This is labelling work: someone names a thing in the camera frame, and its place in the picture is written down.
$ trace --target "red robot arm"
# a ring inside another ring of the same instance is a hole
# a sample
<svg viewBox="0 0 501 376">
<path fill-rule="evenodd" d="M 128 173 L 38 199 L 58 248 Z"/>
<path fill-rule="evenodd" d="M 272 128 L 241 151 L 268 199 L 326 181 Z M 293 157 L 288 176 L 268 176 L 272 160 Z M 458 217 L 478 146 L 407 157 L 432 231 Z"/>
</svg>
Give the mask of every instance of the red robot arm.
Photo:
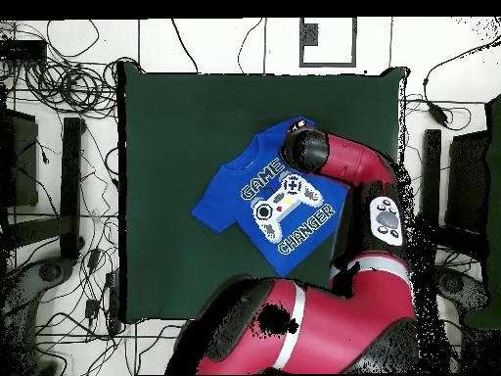
<svg viewBox="0 0 501 376">
<path fill-rule="evenodd" d="M 405 230 L 395 177 L 376 151 L 308 126 L 281 149 L 298 171 L 349 186 L 333 244 L 329 288 L 240 277 L 187 326 L 167 366 L 190 347 L 194 324 L 207 346 L 198 374 L 412 371 L 418 358 Z"/>
</svg>

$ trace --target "green mat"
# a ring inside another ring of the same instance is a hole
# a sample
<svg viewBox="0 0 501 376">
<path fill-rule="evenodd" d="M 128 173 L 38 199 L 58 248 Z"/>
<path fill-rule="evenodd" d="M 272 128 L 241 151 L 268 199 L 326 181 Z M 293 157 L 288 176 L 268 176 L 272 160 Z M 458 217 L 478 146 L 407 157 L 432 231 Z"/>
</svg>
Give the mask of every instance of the green mat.
<svg viewBox="0 0 501 376">
<path fill-rule="evenodd" d="M 194 318 L 230 276 L 276 275 L 237 224 L 216 235 L 190 216 L 210 179 L 255 133 L 297 115 L 396 158 L 405 75 L 143 74 L 125 65 L 127 320 Z M 325 285 L 331 244 L 289 276 Z"/>
</svg>

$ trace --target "cable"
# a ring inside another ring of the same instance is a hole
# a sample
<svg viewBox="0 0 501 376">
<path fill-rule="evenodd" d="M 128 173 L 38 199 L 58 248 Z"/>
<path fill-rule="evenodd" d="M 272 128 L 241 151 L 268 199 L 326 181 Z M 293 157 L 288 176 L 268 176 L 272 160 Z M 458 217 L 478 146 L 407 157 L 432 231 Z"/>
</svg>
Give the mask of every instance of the cable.
<svg viewBox="0 0 501 376">
<path fill-rule="evenodd" d="M 255 26 L 253 26 L 246 34 L 246 37 L 244 38 L 244 41 L 242 42 L 242 46 L 240 47 L 240 51 L 239 51 L 239 54 L 237 56 L 237 62 L 239 63 L 239 67 L 240 67 L 240 71 L 242 71 L 242 73 L 244 73 L 244 70 L 242 69 L 242 66 L 240 65 L 240 54 L 242 53 L 242 49 L 244 49 L 244 45 L 246 43 L 246 40 L 247 40 L 247 37 L 249 36 L 249 34 L 256 28 L 259 26 L 259 24 L 262 22 L 264 18 L 261 18 L 259 20 L 259 22 L 257 22 L 257 24 Z"/>
<path fill-rule="evenodd" d="M 49 192 L 47 191 L 47 189 L 45 188 L 45 186 L 43 185 L 43 183 L 41 183 L 40 181 L 38 181 L 37 179 L 35 179 L 33 176 L 31 176 L 26 170 L 24 170 L 22 167 L 19 167 L 17 166 L 17 169 L 23 173 L 24 175 L 26 175 L 27 177 L 29 177 L 31 180 L 33 180 L 35 183 L 37 183 L 42 189 L 43 191 L 45 192 L 45 194 L 47 195 L 47 198 L 49 199 L 49 203 L 51 204 L 51 208 L 52 208 L 52 211 L 54 212 L 54 215 L 56 216 L 56 218 L 61 221 L 60 217 L 59 217 L 59 214 L 58 214 L 58 211 L 56 210 L 56 207 L 54 206 L 54 202 L 52 202 L 52 198 L 51 198 L 51 195 L 49 194 Z"/>
<path fill-rule="evenodd" d="M 118 147 L 115 147 L 114 149 L 109 150 L 108 153 L 106 154 L 106 156 L 105 156 L 105 168 L 110 173 L 118 175 L 118 173 L 116 171 L 110 169 L 110 165 L 108 164 L 108 157 L 110 156 L 111 153 L 115 152 L 116 150 L 118 150 Z"/>
<path fill-rule="evenodd" d="M 85 372 L 83 375 L 81 376 L 89 376 L 90 373 L 92 373 L 94 370 L 97 370 L 97 368 L 94 368 L 92 369 L 92 367 L 99 361 L 99 359 L 101 359 L 102 356 L 106 356 L 106 353 L 108 353 L 109 350 L 111 349 L 114 349 L 114 351 L 106 358 L 106 359 L 103 359 L 103 362 L 101 363 L 101 367 L 103 367 L 103 364 L 106 363 L 108 360 L 110 360 L 112 358 L 112 356 L 114 355 L 114 353 L 116 352 L 116 350 L 118 349 L 118 346 L 119 344 L 121 343 L 121 339 L 120 341 L 117 343 L 117 344 L 113 344 L 109 347 L 107 347 L 105 349 L 104 352 L 102 352 L 96 360 L 94 360 L 91 365 L 89 366 L 89 369 L 87 370 L 87 372 Z"/>
<path fill-rule="evenodd" d="M 170 20 L 172 22 L 172 25 L 174 26 L 174 30 L 176 31 L 176 34 L 177 34 L 177 38 L 179 39 L 179 43 L 181 43 L 181 46 L 183 47 L 186 55 L 188 55 L 188 58 L 191 59 L 191 61 L 193 62 L 193 65 L 195 67 L 195 72 L 196 73 L 199 73 L 199 67 L 197 67 L 197 63 L 195 62 L 195 60 L 192 58 L 192 56 L 190 55 L 190 52 L 188 52 L 188 50 L 186 49 L 186 47 L 184 46 L 184 42 L 183 42 L 183 39 L 181 39 L 181 35 L 179 34 L 179 30 L 177 29 L 177 25 L 176 25 L 176 22 L 174 21 L 174 19 L 171 19 Z"/>
<path fill-rule="evenodd" d="M 470 125 L 470 123 L 472 122 L 472 113 L 471 113 L 471 111 L 469 109 L 464 108 L 464 107 L 462 107 L 462 108 L 457 108 L 457 107 L 454 108 L 454 110 L 465 110 L 466 112 L 468 112 L 468 114 L 469 114 L 469 120 L 466 123 L 466 125 L 464 125 L 461 128 L 453 128 L 453 127 L 449 126 L 450 122 L 447 121 L 447 117 L 444 114 L 444 111 L 447 111 L 447 109 L 444 109 L 444 108 L 438 106 L 437 104 L 434 104 L 428 98 L 427 86 L 428 86 L 428 84 L 430 82 L 430 75 L 432 74 L 432 72 L 434 70 L 436 70 L 437 68 L 445 65 L 445 64 L 448 64 L 448 63 L 450 63 L 452 61 L 455 61 L 456 59 L 465 58 L 468 55 L 473 55 L 476 52 L 481 52 L 484 49 L 489 49 L 491 47 L 496 47 L 496 46 L 499 46 L 500 44 L 501 44 L 501 35 L 497 36 L 494 40 L 486 43 L 485 45 L 481 45 L 481 46 L 477 46 L 475 48 L 469 49 L 468 51 L 463 52 L 463 53 L 461 53 L 461 54 L 459 54 L 459 55 L 457 55 L 457 56 L 455 56 L 453 58 L 450 58 L 450 59 L 448 59 L 446 61 L 443 61 L 443 62 L 435 65 L 433 68 L 430 69 L 430 71 L 428 72 L 427 76 L 423 80 L 423 91 L 424 91 L 426 103 L 427 103 L 427 105 L 429 107 L 429 112 L 432 115 L 432 117 L 435 119 L 436 122 L 438 122 L 440 125 L 442 125 L 443 127 L 447 128 L 447 129 L 449 129 L 451 131 L 461 131 L 461 130 L 465 129 L 468 125 Z"/>
<path fill-rule="evenodd" d="M 89 20 L 89 22 L 92 24 L 92 26 L 94 27 L 94 30 L 96 30 L 96 39 L 89 45 L 87 46 L 84 50 L 82 50 L 81 52 L 78 52 L 77 54 L 75 55 L 63 55 L 58 49 L 56 49 L 56 47 L 54 46 L 54 44 L 52 43 L 51 41 L 51 38 L 50 38 L 50 35 L 49 35 L 49 25 L 52 23 L 53 21 L 48 21 L 47 22 L 47 41 L 48 41 L 48 44 L 51 45 L 51 48 L 60 56 L 60 58 L 62 59 L 65 59 L 65 58 L 77 58 L 79 57 L 80 55 L 83 55 L 85 52 L 87 52 L 90 48 L 92 48 L 92 46 L 94 46 L 98 40 L 99 40 L 99 30 L 98 28 L 96 27 L 96 25 L 94 24 L 94 22 L 92 22 L 91 20 Z"/>
<path fill-rule="evenodd" d="M 53 354 L 53 353 L 48 353 L 48 352 L 42 351 L 42 350 L 41 350 L 41 349 L 39 349 L 39 348 L 36 348 L 36 349 L 37 349 L 40 353 L 42 353 L 42 354 L 46 354 L 46 355 L 48 355 L 48 356 L 55 357 L 55 358 L 57 358 L 57 359 L 62 360 L 62 361 L 64 362 L 64 364 L 65 364 L 65 367 L 63 368 L 63 371 L 60 373 L 60 375 L 59 375 L 59 376 L 63 376 L 63 375 L 65 374 L 65 372 L 66 372 L 66 370 L 67 370 L 67 367 L 68 367 L 68 361 L 67 361 L 67 359 L 66 359 L 65 357 L 59 356 L 58 354 Z"/>
<path fill-rule="evenodd" d="M 160 339 L 176 339 L 176 337 L 172 336 L 172 337 L 163 337 L 162 334 L 163 332 L 166 330 L 166 329 L 170 329 L 170 328 L 177 328 L 177 329 L 181 329 L 182 326 L 177 326 L 177 325 L 174 325 L 174 324 L 169 324 L 167 326 L 164 326 L 160 332 L 159 332 L 159 335 L 157 336 L 157 338 L 155 339 L 155 341 L 146 349 L 144 349 L 142 352 L 139 353 L 139 356 L 138 356 L 138 367 L 137 367 L 137 374 L 139 375 L 139 371 L 141 370 L 141 356 L 144 354 L 144 353 L 147 353 L 148 351 L 150 351 L 152 348 L 155 347 L 155 345 L 159 342 Z"/>
<path fill-rule="evenodd" d="M 134 324 L 134 376 L 137 376 L 137 323 Z"/>
<path fill-rule="evenodd" d="M 40 248 L 43 248 L 43 247 L 46 247 L 47 245 L 49 244 L 52 244 L 53 242 L 56 242 L 57 240 L 59 239 L 59 237 L 57 238 L 54 238 L 54 239 L 51 239 L 50 241 L 47 241 L 46 243 L 40 245 L 39 247 L 35 248 L 33 250 L 33 252 L 29 255 L 29 257 L 27 258 L 27 260 L 25 262 L 23 262 L 21 265 L 19 265 L 17 268 L 13 269 L 12 271 L 8 272 L 6 274 L 6 276 L 10 276 L 12 274 L 15 274 L 17 273 L 18 271 L 21 271 L 30 261 L 31 259 L 33 258 L 33 256 L 35 255 L 35 253 L 40 249 Z"/>
</svg>

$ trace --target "blue t-shirt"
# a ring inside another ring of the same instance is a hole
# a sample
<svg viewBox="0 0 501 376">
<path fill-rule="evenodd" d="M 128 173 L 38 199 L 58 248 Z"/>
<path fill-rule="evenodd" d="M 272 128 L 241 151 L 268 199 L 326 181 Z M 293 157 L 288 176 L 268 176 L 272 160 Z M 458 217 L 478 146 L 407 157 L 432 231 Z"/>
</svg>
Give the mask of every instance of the blue t-shirt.
<svg viewBox="0 0 501 376">
<path fill-rule="evenodd" d="M 338 227 L 347 190 L 339 183 L 292 170 L 279 150 L 290 118 L 256 134 L 212 178 L 192 216 L 221 233 L 238 222 L 280 276 L 289 274 Z"/>
</svg>

